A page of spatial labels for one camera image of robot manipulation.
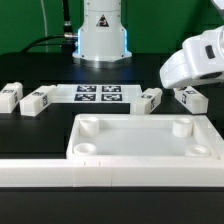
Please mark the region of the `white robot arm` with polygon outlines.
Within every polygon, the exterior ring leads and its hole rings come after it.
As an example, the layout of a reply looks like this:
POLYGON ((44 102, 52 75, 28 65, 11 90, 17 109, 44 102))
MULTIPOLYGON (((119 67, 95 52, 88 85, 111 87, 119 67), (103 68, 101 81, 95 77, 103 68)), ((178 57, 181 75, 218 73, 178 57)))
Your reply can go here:
MULTIPOLYGON (((131 59, 120 16, 121 0, 84 0, 84 22, 73 60, 101 68, 131 59)), ((159 74, 167 89, 224 82, 224 25, 186 39, 159 74)))

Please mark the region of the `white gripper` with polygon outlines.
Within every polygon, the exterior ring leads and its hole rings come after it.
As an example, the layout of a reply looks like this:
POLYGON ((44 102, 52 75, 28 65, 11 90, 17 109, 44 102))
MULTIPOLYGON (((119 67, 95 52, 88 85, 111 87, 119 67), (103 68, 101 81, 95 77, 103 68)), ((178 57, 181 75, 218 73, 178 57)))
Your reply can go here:
POLYGON ((161 67, 164 88, 224 82, 224 26, 186 39, 161 67))

